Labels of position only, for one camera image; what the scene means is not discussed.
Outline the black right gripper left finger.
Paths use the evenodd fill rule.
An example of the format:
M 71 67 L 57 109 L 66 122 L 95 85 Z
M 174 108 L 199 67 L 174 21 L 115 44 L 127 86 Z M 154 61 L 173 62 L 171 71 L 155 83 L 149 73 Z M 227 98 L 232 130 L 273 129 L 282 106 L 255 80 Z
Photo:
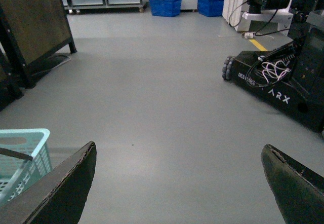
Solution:
M 1 207 L 1 223 L 78 223 L 95 175 L 96 145 L 85 144 Z

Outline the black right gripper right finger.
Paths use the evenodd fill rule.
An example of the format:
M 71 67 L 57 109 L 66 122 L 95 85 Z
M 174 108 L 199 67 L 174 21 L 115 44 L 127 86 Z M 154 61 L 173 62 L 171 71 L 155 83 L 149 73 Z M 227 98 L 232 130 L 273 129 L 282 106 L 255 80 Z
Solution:
M 261 161 L 284 222 L 323 223 L 323 177 L 270 144 Z

